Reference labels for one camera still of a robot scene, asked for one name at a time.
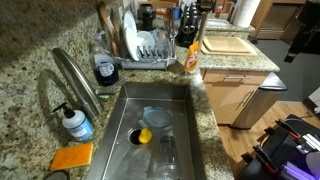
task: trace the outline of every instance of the faucet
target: faucet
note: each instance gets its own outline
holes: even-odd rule
[[[90,120],[96,119],[102,113],[103,106],[88,79],[67,52],[61,48],[54,48],[51,53],[64,78],[80,101],[87,117]]]

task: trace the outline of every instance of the cabinet drawer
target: cabinet drawer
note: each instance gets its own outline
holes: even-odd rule
[[[261,84],[269,72],[207,70],[204,82],[239,82],[241,84]]]

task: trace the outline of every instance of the soap dispenser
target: soap dispenser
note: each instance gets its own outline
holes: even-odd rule
[[[65,116],[62,120],[63,127],[65,127],[77,141],[88,140],[92,136],[94,130],[84,113],[79,110],[68,108],[67,103],[61,104],[52,112],[56,112],[62,108],[64,109]]]

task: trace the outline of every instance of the paper towel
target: paper towel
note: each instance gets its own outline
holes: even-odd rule
[[[236,3],[236,6],[234,7],[232,16],[231,16],[231,18],[230,18],[230,23],[231,23],[231,24],[234,23],[234,19],[237,17],[237,13],[238,13],[238,11],[239,11],[239,6],[240,6],[240,4],[241,4],[241,1],[242,1],[242,0],[238,0],[237,3]]]
[[[233,24],[243,28],[249,27],[259,3],[260,0],[242,0]]]

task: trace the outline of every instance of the sink drain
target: sink drain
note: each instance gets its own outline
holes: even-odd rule
[[[134,129],[129,131],[129,141],[134,145],[141,144],[139,141],[139,136],[141,134],[141,129]]]

